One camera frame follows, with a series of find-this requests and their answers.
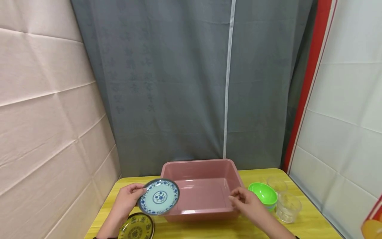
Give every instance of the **tabletop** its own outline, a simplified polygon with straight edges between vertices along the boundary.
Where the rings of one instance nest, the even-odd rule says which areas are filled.
[[[270,176],[280,178],[287,183],[288,191],[300,199],[303,208],[294,223],[281,223],[283,223],[285,227],[287,227],[299,238],[342,238],[284,171],[276,168],[241,170],[239,171],[239,175],[241,176],[241,179],[246,187],[248,187],[252,182],[266,182],[266,179]],[[115,197],[117,196],[120,188],[134,182],[146,184],[156,178],[159,178],[159,176],[128,177],[118,180],[106,198],[102,208],[98,212],[98,215],[86,234],[85,239],[93,239],[93,237],[97,235],[98,230],[102,226],[113,206]],[[135,207],[131,213],[136,212],[140,212],[138,207]],[[244,216],[239,216],[238,219],[230,221],[203,221],[191,223],[168,223],[162,216],[151,217],[155,224],[153,239],[268,238]]]

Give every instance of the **blue and white plate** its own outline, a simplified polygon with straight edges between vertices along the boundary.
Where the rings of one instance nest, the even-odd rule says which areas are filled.
[[[161,215],[168,212],[179,200],[179,187],[170,179],[155,179],[145,186],[147,192],[138,200],[144,213]]]

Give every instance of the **yellow patterned plate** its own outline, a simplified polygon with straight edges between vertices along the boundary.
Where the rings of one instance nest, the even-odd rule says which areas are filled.
[[[151,239],[153,235],[154,223],[151,217],[144,213],[134,213],[121,227],[118,239]]]

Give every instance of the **white zipper strip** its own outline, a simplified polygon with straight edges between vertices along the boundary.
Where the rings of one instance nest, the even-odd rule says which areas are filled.
[[[232,4],[231,4],[231,18],[230,18],[230,32],[229,32],[229,35],[228,35],[227,71],[226,71],[226,75],[225,75],[223,158],[226,158],[226,154],[227,154],[228,88],[229,88],[229,85],[230,85],[232,35],[233,35],[233,22],[235,20],[235,7],[236,7],[236,0],[232,0]]]

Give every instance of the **person's left hand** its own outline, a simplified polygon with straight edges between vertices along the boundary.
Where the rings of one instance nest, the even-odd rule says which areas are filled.
[[[127,220],[138,199],[146,192],[144,184],[134,183],[120,189],[110,214],[121,220]]]

